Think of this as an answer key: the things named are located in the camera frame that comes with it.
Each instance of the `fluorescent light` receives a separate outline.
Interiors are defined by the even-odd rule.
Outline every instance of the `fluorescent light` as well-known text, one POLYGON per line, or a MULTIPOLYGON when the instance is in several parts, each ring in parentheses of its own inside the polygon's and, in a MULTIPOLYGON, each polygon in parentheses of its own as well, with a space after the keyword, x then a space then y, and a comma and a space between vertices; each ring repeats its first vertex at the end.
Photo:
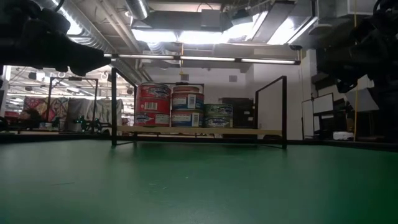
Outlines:
POLYGON ((173 56, 169 55, 119 55, 121 58, 139 58, 139 59, 171 59, 173 60, 173 56))
POLYGON ((63 86, 70 86, 69 84, 65 83, 65 82, 60 82, 61 85, 63 86))
POLYGON ((184 44, 219 44, 221 32, 183 31, 178 38, 184 44))
POLYGON ((78 88, 67 88, 67 90, 70 90, 70 91, 75 92, 75 93, 79 93, 80 92, 80 90, 78 88))
POLYGON ((279 28, 275 31, 274 35, 269 39, 267 44, 281 45, 285 44, 295 34, 294 23, 291 18, 286 18, 279 28))
POLYGON ((297 38, 299 38, 307 29, 309 29, 316 21, 318 20, 318 17, 315 16, 305 27, 303 27, 303 29, 301 29, 298 33, 296 33, 287 43, 291 44, 293 43, 295 40, 297 40, 297 38))
MULTIPOLYGON (((52 0, 52 2, 58 6, 57 0, 52 0)), ((68 35, 78 35, 81 34, 83 29, 76 23, 76 21, 61 7, 60 12, 65 18, 70 22, 70 28, 67 32, 68 35)))
POLYGON ((19 105, 18 102, 13 102, 13 101, 8 101, 9 103, 12 103, 13 105, 19 105))
POLYGON ((286 65, 295 64, 295 61, 292 61, 292 60, 271 60, 271 59, 251 59, 251 58, 242 58, 242 62, 247 62, 247 63, 274 63, 274 64, 286 64, 286 65))
MULTIPOLYGON (((48 97, 47 94, 29 94, 29 93, 8 93, 7 96, 36 96, 36 97, 48 97)), ((51 95, 51 98, 61 98, 61 97, 66 97, 66 98, 80 98, 80 99, 88 99, 88 100, 94 100, 94 96, 73 96, 73 95, 51 95)), ((106 96, 97 96, 97 100, 100 99, 105 99, 106 96)), ((116 97, 117 100, 134 100, 134 97, 116 97)))
POLYGON ((256 21, 253 18, 254 25, 253 25, 253 29, 250 31, 250 33, 246 36, 246 41, 247 40, 251 40, 253 39, 254 35, 257 33, 257 31, 260 29, 261 24, 264 22, 264 20, 267 17, 268 12, 264 11, 260 14, 260 16, 258 17, 258 19, 256 19, 256 21))
POLYGON ((205 61, 215 61, 215 62, 234 62, 235 58, 181 56, 181 60, 205 60, 205 61))
POLYGON ((172 31, 137 30, 132 29, 135 38, 147 43, 176 42, 177 36, 172 31))
POLYGON ((15 99, 10 99, 10 100, 15 101, 15 102, 23 102, 24 101, 23 99, 20 99, 20 98, 15 98, 15 99))

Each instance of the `red can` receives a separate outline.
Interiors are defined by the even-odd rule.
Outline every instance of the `red can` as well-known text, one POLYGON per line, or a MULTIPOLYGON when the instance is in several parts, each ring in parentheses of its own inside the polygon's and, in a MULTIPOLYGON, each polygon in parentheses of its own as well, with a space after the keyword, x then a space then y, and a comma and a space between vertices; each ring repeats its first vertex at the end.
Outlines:
POLYGON ((200 92, 200 89, 199 89, 199 87, 190 86, 190 85, 186 85, 186 86, 175 86, 175 87, 173 88, 173 93, 179 93, 179 92, 199 93, 199 92, 200 92))
POLYGON ((171 89, 160 83, 143 83, 137 89, 137 98, 159 98, 170 100, 171 89))
POLYGON ((170 114, 170 100, 159 98, 138 98, 136 111, 170 114))
POLYGON ((135 126, 169 127, 170 115, 161 113, 137 113, 135 126))

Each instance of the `whiteboard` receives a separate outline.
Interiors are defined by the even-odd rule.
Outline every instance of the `whiteboard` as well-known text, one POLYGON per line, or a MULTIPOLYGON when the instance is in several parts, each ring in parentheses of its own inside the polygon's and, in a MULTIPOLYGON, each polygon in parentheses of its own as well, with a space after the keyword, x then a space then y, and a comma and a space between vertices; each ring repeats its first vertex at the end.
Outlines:
POLYGON ((313 136, 313 113, 311 100, 303 102, 303 128, 304 138, 313 136))
POLYGON ((333 111, 333 94, 315 98, 313 101, 313 113, 326 111, 333 111))

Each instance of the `can label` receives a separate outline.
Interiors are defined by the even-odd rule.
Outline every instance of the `can label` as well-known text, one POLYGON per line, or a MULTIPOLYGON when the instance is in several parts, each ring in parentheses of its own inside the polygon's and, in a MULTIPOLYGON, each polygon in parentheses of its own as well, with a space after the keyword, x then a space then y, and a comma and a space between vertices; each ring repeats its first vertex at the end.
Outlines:
POLYGON ((232 128, 230 117, 212 117, 205 121, 206 128, 232 128))
POLYGON ((137 112, 170 114, 170 101, 158 98, 139 98, 137 99, 136 110, 137 112))
POLYGON ((172 99, 173 109, 203 109, 203 95, 199 94, 179 94, 172 99))
POLYGON ((233 115, 231 105, 205 105, 206 116, 230 116, 233 115))
POLYGON ((170 116, 158 113, 140 113, 136 115, 136 126, 169 126, 170 116))
POLYGON ((137 90, 137 98, 160 98, 169 99, 171 89, 167 86, 151 84, 141 85, 137 90))
POLYGON ((189 113, 188 114, 173 114, 172 126, 173 127, 201 127, 203 122, 203 114, 189 113))

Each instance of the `wooden board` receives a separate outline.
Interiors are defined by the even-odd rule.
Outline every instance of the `wooden board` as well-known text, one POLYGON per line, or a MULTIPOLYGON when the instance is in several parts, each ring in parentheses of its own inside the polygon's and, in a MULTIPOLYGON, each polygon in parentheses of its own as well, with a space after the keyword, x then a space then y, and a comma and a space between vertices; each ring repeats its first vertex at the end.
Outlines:
POLYGON ((140 127, 140 126, 118 126, 118 131, 129 131, 138 133, 185 133, 185 134, 272 134, 282 135, 282 131, 238 129, 238 128, 170 128, 170 127, 140 127))

